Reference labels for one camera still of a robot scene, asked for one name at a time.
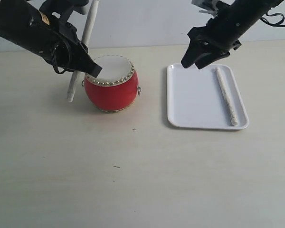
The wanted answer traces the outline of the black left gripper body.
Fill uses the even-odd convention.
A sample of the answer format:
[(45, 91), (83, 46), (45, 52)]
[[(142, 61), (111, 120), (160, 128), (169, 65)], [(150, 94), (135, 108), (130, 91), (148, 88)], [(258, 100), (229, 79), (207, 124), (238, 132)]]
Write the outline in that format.
[(28, 0), (0, 0), (0, 38), (4, 38), (59, 67), (59, 54), (80, 40), (68, 22), (71, 12), (41, 12)]

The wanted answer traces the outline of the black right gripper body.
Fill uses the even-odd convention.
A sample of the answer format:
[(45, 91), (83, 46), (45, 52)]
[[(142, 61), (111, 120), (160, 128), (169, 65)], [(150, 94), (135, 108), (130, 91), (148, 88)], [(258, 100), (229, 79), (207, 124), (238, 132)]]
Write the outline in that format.
[(211, 49), (236, 50), (241, 46), (239, 38), (278, 5), (278, 0), (236, 0), (232, 4), (219, 0), (217, 15), (212, 15), (205, 26), (193, 27), (188, 37), (208, 43)]

